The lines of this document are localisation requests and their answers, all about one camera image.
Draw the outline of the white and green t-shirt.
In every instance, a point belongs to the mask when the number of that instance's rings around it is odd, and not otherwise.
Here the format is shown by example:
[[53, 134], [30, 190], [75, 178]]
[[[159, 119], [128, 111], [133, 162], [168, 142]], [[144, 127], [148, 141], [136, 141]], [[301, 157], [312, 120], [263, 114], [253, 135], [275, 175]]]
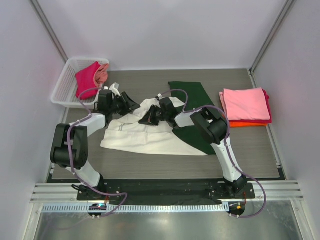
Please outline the white and green t-shirt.
[[112, 120], [105, 130], [100, 147], [145, 155], [203, 157], [216, 154], [194, 126], [173, 129], [165, 121], [156, 125], [140, 124], [139, 121], [152, 105], [160, 106], [155, 98], [145, 99], [133, 113]]

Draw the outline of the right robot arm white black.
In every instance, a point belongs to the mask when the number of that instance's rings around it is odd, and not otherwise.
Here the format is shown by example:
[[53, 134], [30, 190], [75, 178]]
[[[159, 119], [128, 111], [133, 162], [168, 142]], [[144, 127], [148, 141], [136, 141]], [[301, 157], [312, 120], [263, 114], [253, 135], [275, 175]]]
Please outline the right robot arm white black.
[[220, 108], [204, 105], [192, 110], [178, 111], [173, 102], [166, 97], [159, 100], [159, 106], [152, 105], [138, 123], [155, 127], [161, 122], [166, 122], [176, 129], [195, 127], [218, 158], [226, 194], [231, 198], [245, 195], [248, 179], [235, 158], [231, 147], [230, 123]]

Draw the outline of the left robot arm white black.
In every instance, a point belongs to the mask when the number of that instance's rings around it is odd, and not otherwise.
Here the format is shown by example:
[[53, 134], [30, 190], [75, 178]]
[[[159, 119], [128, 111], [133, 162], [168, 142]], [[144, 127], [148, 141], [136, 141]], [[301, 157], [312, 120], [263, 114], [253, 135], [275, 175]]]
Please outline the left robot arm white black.
[[125, 116], [140, 107], [126, 92], [101, 90], [93, 111], [86, 109], [86, 117], [70, 124], [60, 123], [56, 126], [50, 151], [51, 162], [71, 172], [81, 183], [78, 188], [80, 191], [89, 190], [89, 194], [97, 200], [108, 196], [103, 176], [88, 160], [89, 137], [104, 129], [113, 120], [114, 115]]

